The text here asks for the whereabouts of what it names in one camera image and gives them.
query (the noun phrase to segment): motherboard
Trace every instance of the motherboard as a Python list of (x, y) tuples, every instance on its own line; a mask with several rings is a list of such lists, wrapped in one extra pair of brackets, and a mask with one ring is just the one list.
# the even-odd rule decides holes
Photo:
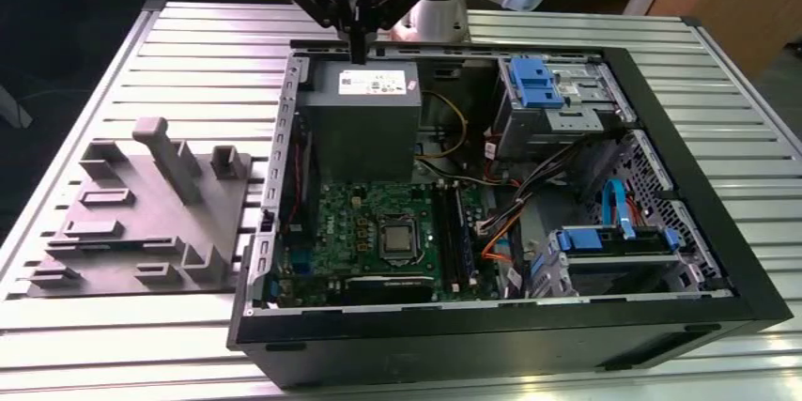
[(313, 246), (288, 250), (280, 304), (473, 301), (498, 297), (496, 270), (476, 259), (477, 187), (326, 184)]

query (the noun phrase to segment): gray power supply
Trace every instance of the gray power supply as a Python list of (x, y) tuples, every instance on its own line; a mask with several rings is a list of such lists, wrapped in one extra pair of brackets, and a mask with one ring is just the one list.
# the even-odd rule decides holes
[(342, 61), (316, 66), (301, 91), (324, 182), (410, 181), (422, 113), (418, 65)]

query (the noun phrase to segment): red wire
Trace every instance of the red wire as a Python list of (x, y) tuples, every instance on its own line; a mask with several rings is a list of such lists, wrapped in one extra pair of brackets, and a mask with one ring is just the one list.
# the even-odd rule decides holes
[(641, 213), (641, 209), (639, 208), (639, 204), (636, 204), (636, 201), (633, 201), (631, 198), (628, 198), (628, 205), (629, 205), (629, 208), (632, 209), (632, 213), (631, 214), (633, 216), (636, 224), (637, 225), (644, 225), (645, 224), (645, 222), (644, 222), (644, 216), (643, 216), (643, 213)]
[[(485, 164), (485, 180), (488, 180), (489, 182), (494, 182), (494, 183), (502, 183), (505, 182), (502, 179), (500, 178), (493, 178), (493, 176), (490, 175), (490, 165), (493, 164), (492, 160), (488, 160), (488, 163)], [(522, 182), (520, 182), (518, 180), (516, 180), (514, 178), (512, 178), (509, 180), (509, 182), (513, 184), (514, 187), (521, 187), (522, 186)]]
[(296, 157), (296, 167), (297, 167), (297, 203), (293, 205), (293, 211), (290, 212), (290, 217), (288, 218), (288, 225), (285, 225), (285, 233), (290, 230), (290, 224), (297, 217), (298, 209), (301, 208), (301, 144), (297, 143), (297, 157)]

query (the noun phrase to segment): open computer tower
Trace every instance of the open computer tower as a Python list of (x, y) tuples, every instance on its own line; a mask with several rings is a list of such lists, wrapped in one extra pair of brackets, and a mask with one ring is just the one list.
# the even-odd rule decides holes
[(624, 49), (294, 42), (230, 347), (282, 387), (645, 368), (792, 314)]

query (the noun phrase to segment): metal table surface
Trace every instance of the metal table surface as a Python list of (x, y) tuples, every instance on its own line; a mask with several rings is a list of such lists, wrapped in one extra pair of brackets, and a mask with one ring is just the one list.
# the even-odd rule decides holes
[[(470, 32), (477, 42), (629, 48), (797, 318), (647, 371), (326, 393), (348, 399), (380, 393), (441, 399), (802, 396), (802, 146), (705, 30), (676, 18), (472, 11)], [(232, 294), (34, 300), (25, 293), (27, 262), (42, 258), (85, 177), (81, 153), (94, 138), (119, 140), (126, 151), (142, 152), (131, 140), (139, 116), (167, 117), (171, 136), (189, 139), (195, 153), (234, 143), (257, 157), (242, 217), (244, 227), (257, 226), (288, 41), (333, 36), (292, 6), (146, 6), (0, 252), (0, 394), (14, 399), (320, 394), (282, 393), (245, 356), (226, 349)]]

